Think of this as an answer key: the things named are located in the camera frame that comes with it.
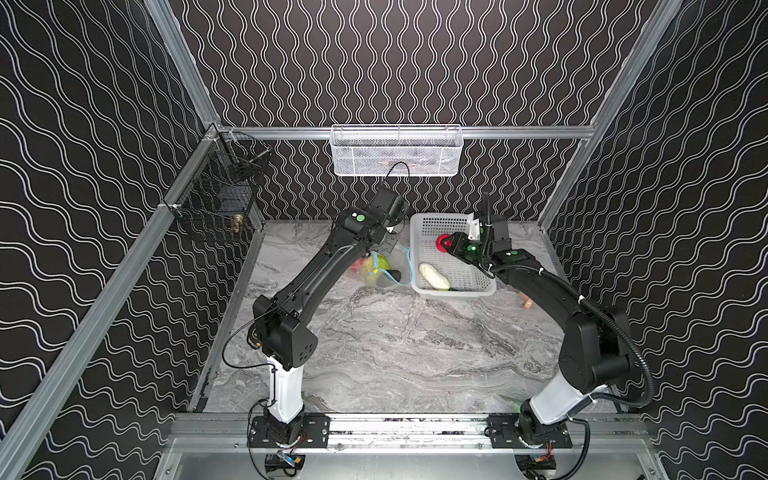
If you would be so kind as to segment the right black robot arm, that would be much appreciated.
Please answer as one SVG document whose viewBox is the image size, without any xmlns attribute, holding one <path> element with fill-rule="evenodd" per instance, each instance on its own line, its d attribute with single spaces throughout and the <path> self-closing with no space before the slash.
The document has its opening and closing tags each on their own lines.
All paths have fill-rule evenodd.
<svg viewBox="0 0 768 480">
<path fill-rule="evenodd" d="M 478 220 L 473 234 L 445 234 L 438 249 L 529 297 L 561 328 L 558 371 L 542 391 L 519 407 L 516 431 L 527 446 L 555 438 L 565 421 L 594 401 L 630 408 L 655 395 L 650 367 L 631 337 L 625 315 L 581 295 L 534 255 L 515 248 L 499 223 Z"/>
</svg>

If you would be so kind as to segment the red apple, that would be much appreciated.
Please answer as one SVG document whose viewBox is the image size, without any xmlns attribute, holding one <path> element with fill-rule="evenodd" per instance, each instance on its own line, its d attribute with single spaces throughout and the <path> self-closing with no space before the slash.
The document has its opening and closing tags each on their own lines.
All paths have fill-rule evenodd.
<svg viewBox="0 0 768 480">
<path fill-rule="evenodd" d="M 358 272 L 361 269 L 363 262 L 364 262 L 363 258 L 358 259 L 352 264 L 352 266 L 350 267 L 350 270 L 353 272 Z"/>
<path fill-rule="evenodd" d="M 447 253 L 451 245 L 451 235 L 443 234 L 436 240 L 436 248 L 441 253 Z"/>
</svg>

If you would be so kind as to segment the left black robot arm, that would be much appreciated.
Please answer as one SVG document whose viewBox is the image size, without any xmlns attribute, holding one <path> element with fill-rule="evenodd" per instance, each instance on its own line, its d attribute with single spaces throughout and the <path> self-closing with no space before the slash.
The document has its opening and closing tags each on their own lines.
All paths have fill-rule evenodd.
<svg viewBox="0 0 768 480">
<path fill-rule="evenodd" d="M 247 342 L 274 369 L 265 414 L 283 431 L 286 443 L 293 440 L 305 411 L 303 367 L 318 345 L 309 329 L 317 308 L 355 262 L 396 242 L 391 229 L 403 221 L 405 211 L 400 194 L 379 188 L 372 201 L 337 216 L 319 251 L 291 282 L 253 303 Z"/>
</svg>

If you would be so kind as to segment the clear zip top bag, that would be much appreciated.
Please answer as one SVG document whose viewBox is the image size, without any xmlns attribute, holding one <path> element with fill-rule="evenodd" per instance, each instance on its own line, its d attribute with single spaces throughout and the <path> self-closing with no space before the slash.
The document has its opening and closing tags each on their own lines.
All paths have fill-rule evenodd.
<svg viewBox="0 0 768 480">
<path fill-rule="evenodd" d="M 368 253 L 347 269 L 346 276 L 381 290 L 410 287 L 414 279 L 410 248 L 398 242 L 389 254 Z"/>
</svg>

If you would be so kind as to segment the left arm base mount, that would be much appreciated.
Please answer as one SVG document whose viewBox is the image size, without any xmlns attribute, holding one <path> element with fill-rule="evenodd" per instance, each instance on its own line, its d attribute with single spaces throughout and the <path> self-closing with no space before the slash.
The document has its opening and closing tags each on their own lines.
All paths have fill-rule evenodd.
<svg viewBox="0 0 768 480">
<path fill-rule="evenodd" d="M 321 413 L 300 412 L 283 423 L 269 412 L 251 419 L 248 429 L 249 448 L 325 448 L 328 445 L 331 418 Z"/>
</svg>

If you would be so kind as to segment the green cabbage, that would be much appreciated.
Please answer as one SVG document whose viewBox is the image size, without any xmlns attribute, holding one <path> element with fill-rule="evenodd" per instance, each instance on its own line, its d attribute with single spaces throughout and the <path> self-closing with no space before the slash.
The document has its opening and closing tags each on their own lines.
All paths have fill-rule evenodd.
<svg viewBox="0 0 768 480">
<path fill-rule="evenodd" d="M 373 252 L 364 259 L 359 274 L 364 282 L 374 284 L 378 282 L 380 278 L 385 276 L 385 271 L 389 270 L 389 268 L 390 263 L 388 258 L 379 255 L 377 252 Z"/>
</svg>

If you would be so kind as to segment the white daikon radish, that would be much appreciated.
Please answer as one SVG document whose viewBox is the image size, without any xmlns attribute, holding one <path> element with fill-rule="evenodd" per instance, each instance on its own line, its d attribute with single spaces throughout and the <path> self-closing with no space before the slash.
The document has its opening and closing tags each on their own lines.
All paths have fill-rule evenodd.
<svg viewBox="0 0 768 480">
<path fill-rule="evenodd" d="M 422 278 L 434 289 L 438 291 L 448 291 L 451 288 L 449 280 L 442 275 L 434 266 L 429 263 L 421 263 L 419 272 Z"/>
</svg>

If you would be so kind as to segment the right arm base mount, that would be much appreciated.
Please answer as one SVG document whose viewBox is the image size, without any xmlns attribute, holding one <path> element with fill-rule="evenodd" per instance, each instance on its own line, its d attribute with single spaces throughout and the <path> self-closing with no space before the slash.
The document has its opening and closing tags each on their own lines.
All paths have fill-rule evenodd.
<svg viewBox="0 0 768 480">
<path fill-rule="evenodd" d="M 532 414 L 490 414 L 484 435 L 494 449 L 570 449 L 573 446 L 564 421 L 543 425 Z"/>
</svg>

